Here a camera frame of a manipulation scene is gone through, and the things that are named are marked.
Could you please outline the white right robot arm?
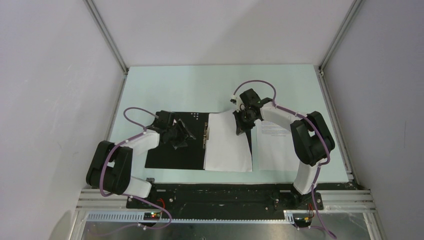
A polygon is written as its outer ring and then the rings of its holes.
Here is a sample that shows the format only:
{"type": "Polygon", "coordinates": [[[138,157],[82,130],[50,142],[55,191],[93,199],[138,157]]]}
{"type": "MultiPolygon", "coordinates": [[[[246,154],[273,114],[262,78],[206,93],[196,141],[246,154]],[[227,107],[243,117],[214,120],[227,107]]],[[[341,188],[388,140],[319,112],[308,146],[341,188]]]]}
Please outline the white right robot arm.
{"type": "Polygon", "coordinates": [[[311,202],[309,193],[316,185],[317,171],[324,160],[329,160],[330,152],[335,148],[335,141],[322,114],[313,111],[303,115],[292,111],[277,105],[272,98],[261,99],[252,88],[239,96],[233,95],[230,101],[236,106],[233,115],[237,135],[251,130],[257,120],[271,122],[290,131],[294,152],[300,161],[290,201],[295,208],[304,209],[311,202]]]}

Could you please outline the white paper stack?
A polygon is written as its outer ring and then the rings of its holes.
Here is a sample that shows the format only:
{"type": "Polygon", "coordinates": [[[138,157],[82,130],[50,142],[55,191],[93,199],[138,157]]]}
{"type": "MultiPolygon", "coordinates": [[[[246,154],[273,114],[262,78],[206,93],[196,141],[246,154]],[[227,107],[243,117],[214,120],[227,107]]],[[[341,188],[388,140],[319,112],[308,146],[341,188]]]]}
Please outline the white paper stack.
{"type": "Polygon", "coordinates": [[[215,172],[253,171],[252,153],[245,133],[236,134],[232,110],[208,116],[204,169],[215,172]]]}

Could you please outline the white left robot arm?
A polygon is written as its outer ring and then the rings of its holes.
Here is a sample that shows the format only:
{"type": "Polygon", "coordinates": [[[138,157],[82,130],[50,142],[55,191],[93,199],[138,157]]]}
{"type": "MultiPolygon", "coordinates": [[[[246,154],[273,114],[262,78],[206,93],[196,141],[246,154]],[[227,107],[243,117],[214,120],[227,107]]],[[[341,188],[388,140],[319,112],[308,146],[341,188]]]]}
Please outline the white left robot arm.
{"type": "Polygon", "coordinates": [[[195,136],[175,112],[161,110],[153,117],[151,125],[141,125],[140,133],[121,142],[103,140],[97,145],[85,177],[89,186],[99,189],[104,197],[139,197],[145,208],[156,206],[158,194],[151,190],[153,184],[132,176],[133,156],[164,144],[171,144],[174,149],[183,148],[189,140],[195,140],[195,136]]]}

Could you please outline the printed white paper sheet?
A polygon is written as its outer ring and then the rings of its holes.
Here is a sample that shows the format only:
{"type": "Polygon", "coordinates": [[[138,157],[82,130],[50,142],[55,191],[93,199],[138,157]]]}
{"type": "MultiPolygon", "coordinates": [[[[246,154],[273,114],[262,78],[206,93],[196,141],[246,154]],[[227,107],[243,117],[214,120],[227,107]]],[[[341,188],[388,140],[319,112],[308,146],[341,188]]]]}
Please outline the printed white paper sheet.
{"type": "Polygon", "coordinates": [[[259,169],[296,172],[300,161],[290,131],[269,121],[255,123],[259,169]]]}

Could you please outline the beige black file folder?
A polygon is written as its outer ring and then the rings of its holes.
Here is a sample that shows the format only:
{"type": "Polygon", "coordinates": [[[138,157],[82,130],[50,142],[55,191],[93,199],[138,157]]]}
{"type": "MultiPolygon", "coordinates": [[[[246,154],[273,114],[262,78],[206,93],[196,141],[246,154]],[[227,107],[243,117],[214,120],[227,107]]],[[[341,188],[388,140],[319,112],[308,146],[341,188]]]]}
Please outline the beige black file folder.
{"type": "Polygon", "coordinates": [[[252,172],[251,133],[236,134],[232,110],[156,115],[148,129],[158,131],[159,145],[147,152],[146,168],[252,172]]]}

